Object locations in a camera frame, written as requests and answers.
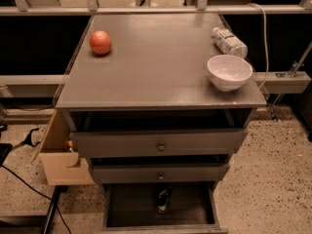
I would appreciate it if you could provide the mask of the orange round fruit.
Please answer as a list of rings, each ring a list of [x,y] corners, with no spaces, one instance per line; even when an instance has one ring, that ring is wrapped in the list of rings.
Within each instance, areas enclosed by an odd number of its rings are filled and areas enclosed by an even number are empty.
[[[97,55],[106,55],[112,47],[112,40],[105,31],[98,30],[92,33],[90,40],[91,50]]]

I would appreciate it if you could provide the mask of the grey top drawer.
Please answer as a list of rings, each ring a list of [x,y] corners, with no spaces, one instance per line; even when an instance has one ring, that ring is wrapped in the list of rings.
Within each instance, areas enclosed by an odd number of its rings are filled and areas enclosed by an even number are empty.
[[[248,131],[216,129],[195,132],[71,133],[79,154],[86,158],[156,157],[235,153]]]

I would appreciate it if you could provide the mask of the light wooden side box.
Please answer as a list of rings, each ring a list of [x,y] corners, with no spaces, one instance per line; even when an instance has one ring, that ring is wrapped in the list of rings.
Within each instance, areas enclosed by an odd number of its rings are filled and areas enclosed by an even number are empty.
[[[55,111],[37,150],[49,185],[94,184],[89,164],[75,151],[70,128],[61,112]]]

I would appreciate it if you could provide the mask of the metal frame rail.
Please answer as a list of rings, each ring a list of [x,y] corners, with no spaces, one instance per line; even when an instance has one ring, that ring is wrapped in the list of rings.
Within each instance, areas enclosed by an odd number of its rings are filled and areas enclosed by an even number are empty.
[[[120,7],[98,8],[90,11],[88,8],[43,7],[29,8],[21,12],[17,7],[1,7],[1,16],[72,16],[94,14],[196,14],[217,13],[219,15],[256,15],[265,12],[266,15],[306,15],[312,10],[304,9],[299,5],[230,5],[208,6],[205,10],[189,7]]]

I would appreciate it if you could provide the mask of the grey bottom drawer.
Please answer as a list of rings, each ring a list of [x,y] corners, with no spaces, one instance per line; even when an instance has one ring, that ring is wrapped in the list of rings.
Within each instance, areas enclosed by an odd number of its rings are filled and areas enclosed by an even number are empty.
[[[165,214],[156,210],[161,186],[172,190]],[[228,234],[228,229],[219,224],[209,182],[112,184],[97,234]]]

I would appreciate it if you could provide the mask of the grey drawer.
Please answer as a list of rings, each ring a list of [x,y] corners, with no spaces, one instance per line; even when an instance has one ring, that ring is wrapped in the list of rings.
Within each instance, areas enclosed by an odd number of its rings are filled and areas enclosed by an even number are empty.
[[[93,179],[96,183],[151,183],[223,180],[228,164],[164,164],[96,166]]]
[[[195,132],[71,133],[79,154],[86,158],[156,157],[235,153],[248,131],[216,129]]]
[[[156,210],[161,186],[172,190],[165,214]],[[112,184],[97,234],[228,234],[228,229],[219,224],[209,182]]]

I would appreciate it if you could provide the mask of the black clamp tool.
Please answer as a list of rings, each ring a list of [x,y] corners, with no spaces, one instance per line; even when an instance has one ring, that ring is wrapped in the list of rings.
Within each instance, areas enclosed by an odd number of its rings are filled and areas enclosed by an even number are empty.
[[[37,141],[37,142],[33,142],[33,141],[32,141],[32,134],[33,134],[34,132],[36,132],[36,131],[38,131],[38,128],[32,129],[32,130],[27,134],[26,138],[25,138],[22,142],[20,142],[19,144],[15,145],[15,146],[13,147],[13,150],[16,150],[16,149],[18,149],[18,148],[20,148],[20,147],[22,147],[22,146],[25,146],[25,145],[30,146],[30,147],[36,147],[36,146],[39,144],[39,141]]]

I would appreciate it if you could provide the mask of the grey wooden drawer cabinet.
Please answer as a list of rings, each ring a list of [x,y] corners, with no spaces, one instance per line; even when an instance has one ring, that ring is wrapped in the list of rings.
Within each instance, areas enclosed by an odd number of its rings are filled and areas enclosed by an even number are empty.
[[[254,80],[232,92],[210,81],[207,62],[216,54],[215,14],[102,15],[90,31],[112,38],[99,57],[87,43],[61,88],[56,107],[70,133],[195,132],[247,129],[264,97]],[[86,158],[96,166],[228,164],[232,154]]]

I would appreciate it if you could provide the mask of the clear plastic water bottle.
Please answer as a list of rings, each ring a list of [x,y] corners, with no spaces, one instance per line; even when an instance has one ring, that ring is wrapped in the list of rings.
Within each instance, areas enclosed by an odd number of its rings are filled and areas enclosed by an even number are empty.
[[[248,47],[236,35],[226,28],[215,27],[213,38],[216,46],[225,55],[244,59],[248,54]]]

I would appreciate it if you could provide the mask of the white ceramic bowl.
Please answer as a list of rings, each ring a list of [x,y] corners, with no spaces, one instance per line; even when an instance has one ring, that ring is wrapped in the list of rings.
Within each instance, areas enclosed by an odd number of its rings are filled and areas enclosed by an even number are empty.
[[[230,55],[210,58],[207,69],[211,83],[223,92],[241,88],[253,75],[253,69],[248,62]]]

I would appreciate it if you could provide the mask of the grey middle drawer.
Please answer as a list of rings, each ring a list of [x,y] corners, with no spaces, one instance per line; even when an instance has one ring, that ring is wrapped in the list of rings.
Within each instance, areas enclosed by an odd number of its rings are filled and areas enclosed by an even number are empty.
[[[96,183],[151,183],[223,180],[228,164],[164,164],[96,166],[93,179]]]

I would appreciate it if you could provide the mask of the black floor stand bar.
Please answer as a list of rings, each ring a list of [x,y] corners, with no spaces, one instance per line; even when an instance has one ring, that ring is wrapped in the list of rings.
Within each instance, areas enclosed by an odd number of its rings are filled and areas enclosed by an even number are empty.
[[[47,211],[46,219],[41,229],[40,234],[50,234],[53,219],[55,213],[58,209],[59,197],[61,193],[64,193],[67,190],[65,185],[58,185],[54,189],[54,193],[52,195],[52,200],[50,202],[50,206]]]

